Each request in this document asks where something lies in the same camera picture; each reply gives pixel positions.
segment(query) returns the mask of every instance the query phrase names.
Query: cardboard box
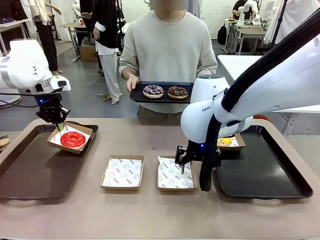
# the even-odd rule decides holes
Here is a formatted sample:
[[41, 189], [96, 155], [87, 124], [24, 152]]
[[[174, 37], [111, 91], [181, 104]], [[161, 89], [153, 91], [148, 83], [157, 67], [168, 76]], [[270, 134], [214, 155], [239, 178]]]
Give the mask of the cardboard box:
[[81, 60], [84, 62], [97, 62], [98, 58], [95, 56], [96, 46], [86, 45], [80, 46], [80, 56]]
[[[117, 186], [103, 186], [104, 183], [104, 179], [105, 179], [105, 174], [106, 171], [108, 169], [108, 164], [110, 159], [130, 159], [130, 160], [141, 160], [141, 168], [140, 168], [140, 179], [139, 179], [139, 184], [138, 186], [122, 186], [122, 187], [117, 187]], [[137, 191], [139, 190], [140, 186], [141, 186], [141, 181], [142, 181], [142, 174], [143, 174], [143, 170], [144, 170], [144, 156], [136, 156], [136, 155], [111, 155], [109, 157], [108, 162], [106, 163], [106, 166], [104, 168], [103, 171], [103, 175], [101, 177], [101, 181], [100, 181], [100, 187], [102, 187], [105, 190], [122, 190], [122, 191]]]
[[[85, 126], [80, 126], [80, 125], [76, 125], [76, 124], [73, 124], [73, 123], [69, 123], [69, 122], [64, 122], [63, 123], [63, 127], [65, 126], [70, 126], [74, 129], [77, 129], [79, 130], [80, 132], [83, 132], [85, 134], [88, 134], [88, 135], [91, 135], [93, 130], [91, 128], [87, 128]], [[86, 144], [83, 146], [83, 148], [81, 149], [73, 149], [73, 148], [70, 148], [70, 147], [66, 147], [66, 146], [62, 146], [62, 145], [59, 145], [59, 144], [56, 144], [56, 143], [53, 143], [53, 142], [50, 142], [50, 140], [57, 134], [59, 133], [59, 130], [56, 128], [52, 133], [51, 135], [48, 137], [47, 139], [47, 142], [49, 144], [49, 146], [51, 147], [55, 147], [57, 149], [62, 149], [62, 150], [66, 150], [68, 152], [72, 152], [72, 153], [75, 153], [75, 154], [80, 154], [82, 152], [82, 150], [85, 148]]]
[[246, 144], [240, 134], [236, 133], [234, 136], [239, 146], [218, 146], [218, 148], [221, 151], [240, 151], [241, 149], [243, 149]]
[[[168, 159], [174, 159], [174, 156], [159, 156], [162, 158], [168, 158]], [[194, 192], [198, 188], [198, 177], [197, 172], [195, 170], [194, 164], [191, 162], [191, 176], [192, 176], [192, 188], [168, 188], [168, 187], [159, 187], [159, 177], [158, 177], [158, 171], [157, 171], [157, 187], [161, 192]]]

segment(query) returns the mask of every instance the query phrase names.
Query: hand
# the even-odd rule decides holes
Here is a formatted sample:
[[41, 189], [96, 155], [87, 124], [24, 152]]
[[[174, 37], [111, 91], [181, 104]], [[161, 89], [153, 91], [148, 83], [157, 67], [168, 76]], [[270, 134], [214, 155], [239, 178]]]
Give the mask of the hand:
[[84, 19], [92, 19], [92, 15], [88, 12], [81, 13], [81, 17]]
[[56, 11], [57, 14], [59, 14], [60, 16], [62, 15], [62, 12], [58, 8], [53, 7], [53, 9]]
[[139, 78], [135, 75], [132, 75], [128, 81], [126, 81], [125, 88], [128, 93], [131, 93], [132, 89], [136, 88], [137, 83], [139, 82]]
[[96, 27], [94, 27], [93, 29], [93, 36], [95, 40], [98, 40], [100, 38], [100, 31]]

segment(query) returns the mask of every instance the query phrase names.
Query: chocolate donut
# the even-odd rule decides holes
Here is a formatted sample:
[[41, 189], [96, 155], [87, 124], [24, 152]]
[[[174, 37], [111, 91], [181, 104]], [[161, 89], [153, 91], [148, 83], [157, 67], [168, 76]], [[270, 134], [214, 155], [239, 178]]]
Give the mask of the chocolate donut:
[[149, 99], [159, 99], [164, 93], [164, 89], [158, 85], [148, 85], [143, 88], [143, 95]]
[[168, 89], [168, 96], [172, 99], [185, 99], [188, 97], [188, 91], [181, 86], [172, 86]]

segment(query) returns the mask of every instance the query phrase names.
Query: brown tray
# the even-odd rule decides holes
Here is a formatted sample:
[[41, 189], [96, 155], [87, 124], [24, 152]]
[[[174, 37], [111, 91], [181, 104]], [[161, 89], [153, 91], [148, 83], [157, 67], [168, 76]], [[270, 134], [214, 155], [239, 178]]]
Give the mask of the brown tray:
[[48, 145], [54, 125], [36, 126], [0, 165], [0, 198], [14, 200], [59, 199], [71, 189], [98, 131], [93, 129], [82, 153]]

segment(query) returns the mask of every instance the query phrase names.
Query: blueberry donut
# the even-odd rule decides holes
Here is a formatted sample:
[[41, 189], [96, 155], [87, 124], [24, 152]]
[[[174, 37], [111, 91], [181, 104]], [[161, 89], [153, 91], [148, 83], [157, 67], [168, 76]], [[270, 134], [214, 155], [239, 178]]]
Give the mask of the blueberry donut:
[[149, 99], [159, 99], [164, 95], [165, 91], [158, 85], [148, 85], [143, 89], [143, 95]]

